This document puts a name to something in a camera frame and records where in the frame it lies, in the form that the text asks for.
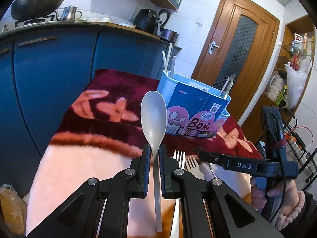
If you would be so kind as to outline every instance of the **hand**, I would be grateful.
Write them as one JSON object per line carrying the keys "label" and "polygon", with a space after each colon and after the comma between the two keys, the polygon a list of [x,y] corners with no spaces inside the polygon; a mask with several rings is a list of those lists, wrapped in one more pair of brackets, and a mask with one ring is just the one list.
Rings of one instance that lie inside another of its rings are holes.
{"label": "hand", "polygon": [[[254,209],[264,208],[266,204],[266,198],[264,198],[264,192],[256,186],[255,178],[252,176],[250,179],[251,187],[251,206]],[[279,182],[272,189],[267,192],[269,197],[283,193],[283,181]],[[297,194],[297,188],[294,180],[286,181],[286,192],[284,201],[280,210],[280,214],[288,216],[296,208],[299,202]]]}

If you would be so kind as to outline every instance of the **red strap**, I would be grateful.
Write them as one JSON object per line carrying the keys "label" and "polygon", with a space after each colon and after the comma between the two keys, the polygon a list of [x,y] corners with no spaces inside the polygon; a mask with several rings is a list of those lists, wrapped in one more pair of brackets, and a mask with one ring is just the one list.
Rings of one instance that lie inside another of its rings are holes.
{"label": "red strap", "polygon": [[270,146],[264,146],[264,149],[281,149],[283,146],[286,145],[286,138],[279,140],[278,142],[270,145]]}

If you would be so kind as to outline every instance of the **checkered glass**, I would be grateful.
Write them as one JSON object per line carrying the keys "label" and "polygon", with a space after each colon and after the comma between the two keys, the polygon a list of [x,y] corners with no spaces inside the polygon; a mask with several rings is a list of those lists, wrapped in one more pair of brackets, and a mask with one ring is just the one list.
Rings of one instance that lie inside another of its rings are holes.
{"label": "checkered glass", "polygon": [[236,74],[233,84],[235,83],[248,58],[256,29],[257,24],[253,20],[243,15],[240,16],[226,59],[213,85],[214,88],[221,90],[227,78],[233,73]]}

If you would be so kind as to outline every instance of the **finger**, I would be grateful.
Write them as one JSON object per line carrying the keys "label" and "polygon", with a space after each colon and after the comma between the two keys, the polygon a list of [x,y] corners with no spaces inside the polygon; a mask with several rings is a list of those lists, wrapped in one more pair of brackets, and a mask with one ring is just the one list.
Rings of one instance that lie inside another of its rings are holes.
{"label": "finger", "polygon": [[256,185],[256,179],[254,178],[254,176],[252,176],[252,177],[250,178],[250,184],[251,184],[251,185]]}
{"label": "finger", "polygon": [[[270,189],[267,192],[267,195],[269,197],[274,197],[276,195],[282,194],[283,193],[283,181],[280,181],[277,185],[275,185],[272,189]],[[288,191],[290,187],[291,180],[286,181],[286,191]]]}
{"label": "finger", "polygon": [[265,204],[266,204],[266,199],[265,198],[252,197],[251,206],[254,209],[264,208]]}
{"label": "finger", "polygon": [[264,197],[264,191],[260,190],[256,186],[251,186],[251,197],[263,198]]}

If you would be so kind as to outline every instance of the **stove burner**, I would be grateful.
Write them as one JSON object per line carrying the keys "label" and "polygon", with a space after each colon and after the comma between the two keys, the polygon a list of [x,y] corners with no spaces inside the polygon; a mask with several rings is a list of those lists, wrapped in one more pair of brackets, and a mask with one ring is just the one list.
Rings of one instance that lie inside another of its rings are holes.
{"label": "stove burner", "polygon": [[28,20],[28,21],[18,20],[18,21],[15,22],[15,27],[17,28],[18,24],[21,23],[21,22],[23,22],[24,26],[32,24],[32,23],[44,22],[46,18],[51,18],[50,21],[53,21],[54,17],[55,17],[55,15],[48,15],[48,16],[42,17],[41,19],[36,18],[36,19]]}

